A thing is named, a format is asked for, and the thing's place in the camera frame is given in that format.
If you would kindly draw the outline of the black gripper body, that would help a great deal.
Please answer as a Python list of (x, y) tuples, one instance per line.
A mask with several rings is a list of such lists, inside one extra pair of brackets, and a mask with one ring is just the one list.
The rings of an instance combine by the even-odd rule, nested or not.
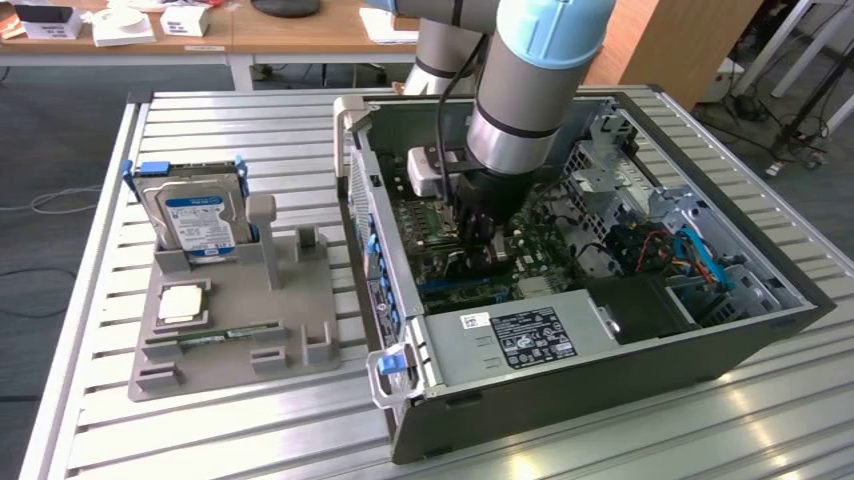
[(504, 270), (492, 239), (522, 209), (534, 174), (504, 175), (488, 169), (464, 172), (454, 195), (454, 212), (466, 266), (463, 277), (486, 277)]

